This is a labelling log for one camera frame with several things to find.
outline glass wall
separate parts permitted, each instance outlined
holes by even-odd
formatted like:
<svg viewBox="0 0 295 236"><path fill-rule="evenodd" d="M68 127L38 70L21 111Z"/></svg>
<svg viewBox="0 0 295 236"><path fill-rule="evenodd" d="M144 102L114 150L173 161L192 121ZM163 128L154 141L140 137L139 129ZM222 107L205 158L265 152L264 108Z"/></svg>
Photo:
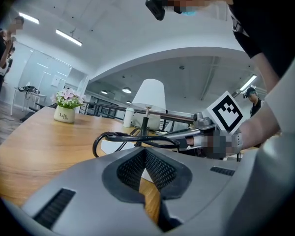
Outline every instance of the glass wall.
<svg viewBox="0 0 295 236"><path fill-rule="evenodd" d="M39 51L33 51L19 81L19 87L31 85L36 87L41 96L40 103L45 106L52 104L50 97L64 88L65 81L72 67ZM37 97L25 99L25 95L18 93L15 104L19 106L33 106Z"/></svg>

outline black mesh vent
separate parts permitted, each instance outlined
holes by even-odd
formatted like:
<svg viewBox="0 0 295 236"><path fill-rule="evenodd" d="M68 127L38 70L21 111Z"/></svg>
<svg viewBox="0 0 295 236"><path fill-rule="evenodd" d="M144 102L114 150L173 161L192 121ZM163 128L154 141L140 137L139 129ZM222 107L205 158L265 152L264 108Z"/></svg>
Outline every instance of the black mesh vent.
<svg viewBox="0 0 295 236"><path fill-rule="evenodd" d="M139 191L142 169L145 168L145 153L140 152L117 169L117 176L121 182Z"/></svg>
<svg viewBox="0 0 295 236"><path fill-rule="evenodd" d="M176 177L176 169L147 151L146 169L158 190L161 190Z"/></svg>
<svg viewBox="0 0 295 236"><path fill-rule="evenodd" d="M228 176L232 176L235 173L235 171L233 171L233 170L228 170L228 169L224 169L224 168L220 168L220 167L216 167L216 166L212 167L210 170L220 173L220 174L223 174L223 175L228 175Z"/></svg>
<svg viewBox="0 0 295 236"><path fill-rule="evenodd" d="M61 189L34 217L34 220L51 229L74 195L74 191Z"/></svg>

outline fluorescent light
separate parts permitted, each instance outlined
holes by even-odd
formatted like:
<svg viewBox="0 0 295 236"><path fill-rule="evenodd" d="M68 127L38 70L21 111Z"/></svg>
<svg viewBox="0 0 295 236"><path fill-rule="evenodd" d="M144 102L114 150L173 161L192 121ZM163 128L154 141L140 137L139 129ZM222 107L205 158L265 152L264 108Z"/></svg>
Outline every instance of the fluorescent light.
<svg viewBox="0 0 295 236"><path fill-rule="evenodd" d="M240 91L244 91L250 84L256 79L257 75L251 76L249 81L240 89Z"/></svg>
<svg viewBox="0 0 295 236"><path fill-rule="evenodd" d="M44 66L44 65L42 65L42 64L40 64L40 63L37 63L38 65L41 65L42 67L45 67L45 68L48 68L48 67L46 67L46 66Z"/></svg>
<svg viewBox="0 0 295 236"><path fill-rule="evenodd" d="M65 74L63 74L63 73L59 73L59 72L57 72L58 74L61 74L61 75L63 75L63 76L65 76L65 77L67 77Z"/></svg>
<svg viewBox="0 0 295 236"><path fill-rule="evenodd" d="M56 30L56 33L59 34L60 36L64 37L64 38L72 41L73 43L77 44L78 46L82 46L82 42L74 39L73 37L70 37L69 35L63 33L62 31L60 31L60 30L57 29Z"/></svg>
<svg viewBox="0 0 295 236"><path fill-rule="evenodd" d="M34 17L31 17L31 16L26 15L26 14L21 13L21 12L19 13L19 15L20 15L21 17L24 17L25 19L30 20L30 21L32 21L33 23L36 23L36 24L39 25L39 19L34 18Z"/></svg>
<svg viewBox="0 0 295 236"><path fill-rule="evenodd" d="M131 89L130 88L124 88L122 91L124 91L125 93L131 93Z"/></svg>

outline white cylinder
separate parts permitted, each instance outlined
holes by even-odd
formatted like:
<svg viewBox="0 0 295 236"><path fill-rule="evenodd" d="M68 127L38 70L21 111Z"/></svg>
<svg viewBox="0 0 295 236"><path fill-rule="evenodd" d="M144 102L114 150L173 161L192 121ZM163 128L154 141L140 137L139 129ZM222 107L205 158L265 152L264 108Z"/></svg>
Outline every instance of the white cylinder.
<svg viewBox="0 0 295 236"><path fill-rule="evenodd" d="M126 108L126 113L123 118L123 126L129 128L131 126L132 117L134 114L133 108Z"/></svg>

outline hand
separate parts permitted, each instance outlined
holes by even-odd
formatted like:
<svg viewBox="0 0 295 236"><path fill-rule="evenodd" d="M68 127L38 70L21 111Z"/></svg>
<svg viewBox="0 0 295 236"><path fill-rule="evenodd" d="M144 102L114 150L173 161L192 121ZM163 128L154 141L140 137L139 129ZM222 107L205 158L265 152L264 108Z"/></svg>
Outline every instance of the hand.
<svg viewBox="0 0 295 236"><path fill-rule="evenodd" d="M214 130L203 136L186 138L190 146L201 146L208 158L223 158L225 156L238 154L241 145L238 144L238 134L228 134L226 131Z"/></svg>

